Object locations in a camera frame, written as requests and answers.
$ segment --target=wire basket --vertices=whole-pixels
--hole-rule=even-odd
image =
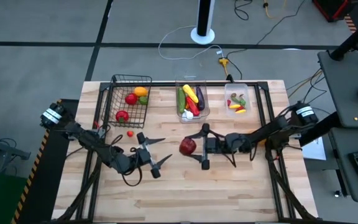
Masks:
[[[118,127],[143,128],[146,120],[147,105],[149,104],[151,83],[152,77],[148,76],[113,75],[111,78],[110,90],[104,102],[102,118],[104,118],[106,108],[109,108],[109,124]],[[138,86],[146,88],[148,103],[142,105],[137,101],[135,105],[128,105],[125,102],[125,97],[128,94],[133,93],[135,87]],[[124,123],[120,123],[116,120],[117,112],[122,110],[128,112],[129,115],[129,119]]]

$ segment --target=paper sheet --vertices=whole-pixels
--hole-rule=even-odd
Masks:
[[[305,159],[327,160],[322,137],[303,146],[302,153]]]

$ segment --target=eggplant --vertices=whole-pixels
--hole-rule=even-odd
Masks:
[[[199,86],[196,87],[196,96],[198,98],[197,107],[200,111],[205,109],[205,100],[203,96],[203,92],[201,91],[201,88]]]

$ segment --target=black desk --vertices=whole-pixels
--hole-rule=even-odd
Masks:
[[[331,92],[336,112],[302,135],[301,146],[328,134],[338,163],[336,169],[342,192],[347,190],[358,202],[358,175],[348,154],[358,152],[358,52],[348,52],[343,60],[331,59],[328,52],[318,53],[321,69]]]
[[[358,129],[332,128],[328,135],[345,184],[358,202],[358,175],[349,158],[350,153],[358,152]]]

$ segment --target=yellow and black tape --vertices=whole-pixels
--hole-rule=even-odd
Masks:
[[[45,146],[47,145],[48,138],[49,138],[49,130],[46,130],[46,132],[44,134],[44,138],[42,138],[42,142],[41,142],[41,146],[39,148],[38,154],[35,157],[34,164],[32,165],[30,175],[27,178],[27,182],[25,183],[22,195],[20,196],[19,203],[17,203],[17,207],[15,210],[15,214],[12,218],[11,224],[16,224],[19,221],[20,213],[21,213],[24,203],[25,203],[25,198],[28,195],[29,190],[31,188],[31,184],[34,180],[35,173],[37,172],[37,167],[38,167],[38,164],[40,163],[42,153],[45,149]]]
[[[354,25],[353,20],[349,15],[345,16],[345,22],[353,34],[357,30],[357,28]]]

